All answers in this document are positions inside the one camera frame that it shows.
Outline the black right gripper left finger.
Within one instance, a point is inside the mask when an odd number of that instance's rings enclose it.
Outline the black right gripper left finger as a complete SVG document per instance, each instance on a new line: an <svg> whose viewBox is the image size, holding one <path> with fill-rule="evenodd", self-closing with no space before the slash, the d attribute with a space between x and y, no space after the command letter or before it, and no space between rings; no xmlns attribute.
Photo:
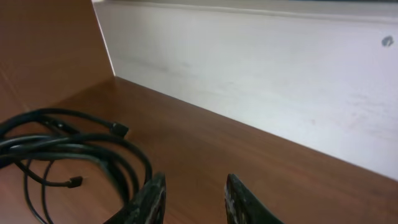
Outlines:
<svg viewBox="0 0 398 224"><path fill-rule="evenodd" d="M104 224L163 224L165 201L165 174L158 172Z"/></svg>

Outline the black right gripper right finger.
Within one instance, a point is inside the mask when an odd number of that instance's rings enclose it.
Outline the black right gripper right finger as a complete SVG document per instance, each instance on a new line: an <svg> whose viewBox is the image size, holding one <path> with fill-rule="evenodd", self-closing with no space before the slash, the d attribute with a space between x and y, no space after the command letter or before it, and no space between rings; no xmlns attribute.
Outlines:
<svg viewBox="0 0 398 224"><path fill-rule="evenodd" d="M224 200L227 224L284 224L235 174L227 176Z"/></svg>

